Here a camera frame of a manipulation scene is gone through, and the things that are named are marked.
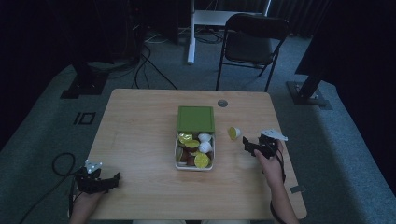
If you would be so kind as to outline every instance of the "person's arm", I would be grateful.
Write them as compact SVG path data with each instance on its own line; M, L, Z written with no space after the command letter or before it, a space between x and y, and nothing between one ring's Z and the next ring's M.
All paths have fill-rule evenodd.
M87 194L82 192L74 201L69 224L85 224L95 210L104 193Z
M283 146L279 140L276 140L279 151L277 156L283 161ZM259 150L255 149L254 154L262 165L262 171L267 179L267 184L271 189L272 205L277 216L287 224L299 223L297 216L291 207L288 193L283 184L282 168L279 161L275 157L266 159Z

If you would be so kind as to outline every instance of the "black chair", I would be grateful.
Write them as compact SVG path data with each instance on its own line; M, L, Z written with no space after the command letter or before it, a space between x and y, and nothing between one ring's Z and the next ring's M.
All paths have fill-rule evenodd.
M232 15L225 24L216 91L219 90L221 67L224 64L260 68L259 77L271 64L271 71L264 89L268 91L279 48L289 33L289 23L283 19L247 13ZM277 43L274 50L272 50L273 40Z

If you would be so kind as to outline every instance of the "wooden table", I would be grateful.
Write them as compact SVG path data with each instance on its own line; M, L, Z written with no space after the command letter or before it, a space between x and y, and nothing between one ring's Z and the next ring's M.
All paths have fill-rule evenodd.
M220 107L219 100L228 105ZM211 171L176 169L179 105L214 107ZM102 178L120 172L120 186L104 196L92 219L271 219L270 190L259 162L244 150L242 136L230 139L231 126L252 143L262 129L281 132L268 93L114 90L88 159L103 163ZM298 183L286 147L283 157L289 189ZM305 217L301 193L288 192L297 217Z

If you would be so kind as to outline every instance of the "white table leg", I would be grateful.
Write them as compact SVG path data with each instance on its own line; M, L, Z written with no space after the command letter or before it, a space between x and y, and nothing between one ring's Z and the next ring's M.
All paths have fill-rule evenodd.
M191 18L190 18L190 47L189 47L189 58L187 60L188 64L194 63L194 55L195 55L195 22L194 22L194 13L195 13L195 1L191 0Z

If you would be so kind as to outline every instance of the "gray carpet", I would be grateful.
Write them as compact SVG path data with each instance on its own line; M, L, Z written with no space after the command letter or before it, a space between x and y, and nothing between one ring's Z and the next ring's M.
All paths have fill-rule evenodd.
M178 89L215 89L220 44L197 42L195 63L187 65L188 39L181 38L179 45L162 42L161 38L151 39L153 41L159 43L147 43L150 61ZM319 85L332 110L295 105L290 97L286 82L306 79L306 76L294 75L294 71L309 41L300 37L286 40L268 91L282 132L289 138L286 144L297 179L306 187L303 196L308 215L301 223L396 223L395 197L338 98L336 88L326 82ZM104 63L91 65L109 67ZM60 99L76 75L73 67L65 68L51 81L0 152L0 223L18 223L35 202L62 180L51 169L58 154L71 152L76 156L76 167L83 164L110 93L117 88L131 88L136 70L111 73L101 95L81 95L78 99ZM255 70L226 66L219 89L263 91L268 71L259 78L257 74ZM150 64L142 67L137 83L142 89L173 89ZM78 113L95 113L93 123L75 123ZM63 174L70 165L69 157L55 164ZM70 183L71 177L39 203L23 223L67 223ZM255 220L254 223L272 222Z

